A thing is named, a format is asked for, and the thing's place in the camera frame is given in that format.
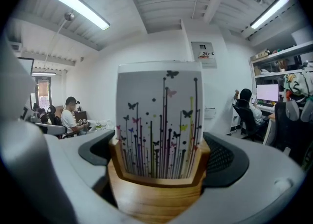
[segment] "white shelf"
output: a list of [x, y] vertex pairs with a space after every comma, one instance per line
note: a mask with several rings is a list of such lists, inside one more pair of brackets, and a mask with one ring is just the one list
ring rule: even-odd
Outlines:
[[313, 41], [306, 42], [297, 46], [293, 46], [291, 48], [282, 50], [280, 52], [271, 54], [268, 56], [268, 58], [252, 61], [252, 63], [260, 65], [260, 64], [273, 62], [279, 59], [287, 58], [290, 56], [297, 56], [297, 55], [305, 54], [309, 52], [313, 52]]
[[256, 75], [255, 78], [263, 78], [263, 77], [270, 77], [270, 76], [280, 76], [280, 75], [285, 75], [285, 74], [289, 74], [289, 73], [301, 73], [302, 71], [312, 72], [313, 71], [313, 67], [306, 67], [304, 69], [290, 70], [290, 71], [278, 72], [278, 73], [261, 74], [261, 75]]

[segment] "ceiling light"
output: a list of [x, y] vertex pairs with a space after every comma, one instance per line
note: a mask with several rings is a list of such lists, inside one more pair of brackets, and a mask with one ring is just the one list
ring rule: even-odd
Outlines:
[[273, 4], [268, 7], [252, 24], [253, 29], [258, 28], [263, 22], [265, 22], [269, 17], [275, 14], [282, 6], [284, 6], [289, 0], [276, 0]]
[[32, 75], [56, 75], [56, 73], [50, 73], [50, 72], [32, 72]]
[[102, 30], [106, 30], [110, 27], [110, 24], [103, 19], [97, 12], [95, 12], [91, 7], [89, 7], [82, 0], [59, 0], [65, 5], [71, 7], [81, 15], [85, 16], [88, 20], [96, 24]]

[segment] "butterfly print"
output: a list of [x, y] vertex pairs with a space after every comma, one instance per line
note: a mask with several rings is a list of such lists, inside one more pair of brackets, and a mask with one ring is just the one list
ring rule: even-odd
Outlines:
[[178, 71], [174, 71], [174, 72], [173, 72], [173, 71], [168, 70], [166, 76], [167, 76], [167, 77], [171, 77], [171, 78], [173, 79], [174, 76], [176, 76], [176, 75], [178, 75], [178, 74], [179, 74]]
[[137, 105], [137, 103], [135, 103], [135, 104], [128, 103], [129, 109], [132, 109], [132, 110], [135, 109], [136, 105]]
[[171, 91], [170, 89], [167, 90], [167, 95], [168, 95], [170, 98], [172, 98], [172, 96], [173, 96], [174, 94], [176, 94], [176, 93], [177, 93], [177, 91]]
[[188, 125], [180, 126], [180, 130], [181, 130], [181, 131], [186, 131], [186, 130], [187, 130], [187, 127], [188, 127]]
[[193, 110], [190, 110], [189, 112], [186, 112], [185, 110], [182, 111], [182, 113], [184, 114], [185, 118], [191, 118]]
[[174, 131], [173, 137], [178, 138], [178, 137], [180, 137], [180, 134], [178, 134], [178, 133], [176, 133], [176, 132]]
[[134, 117], [133, 117], [133, 123], [137, 123], [139, 121], [139, 119], [135, 119]]

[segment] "man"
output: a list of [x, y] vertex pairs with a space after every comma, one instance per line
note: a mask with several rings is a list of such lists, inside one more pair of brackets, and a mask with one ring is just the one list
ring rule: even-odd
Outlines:
[[[235, 100], [238, 99], [238, 94], [239, 94], [239, 91], [236, 90], [236, 93], [235, 93], [235, 96], [234, 96]], [[265, 117], [265, 116], [262, 115], [262, 111], [259, 109], [256, 100], [254, 101], [253, 104], [250, 102], [251, 101], [251, 96], [252, 96], [252, 92], [249, 89], [243, 89], [240, 92], [240, 99], [245, 100], [245, 101], [247, 101], [249, 103], [249, 107], [250, 107], [250, 110], [253, 113], [253, 118], [254, 118], [254, 121], [255, 121], [256, 125], [257, 126], [262, 126], [262, 125], [268, 123], [268, 117]]]
[[83, 129], [87, 131], [88, 123], [79, 125], [76, 124], [74, 120], [74, 116], [72, 115], [72, 111], [76, 110], [77, 101], [74, 97], [67, 98], [65, 102], [65, 109], [61, 114], [62, 125], [67, 128], [67, 133], [70, 134], [72, 132], [79, 132], [79, 135], [86, 134]]

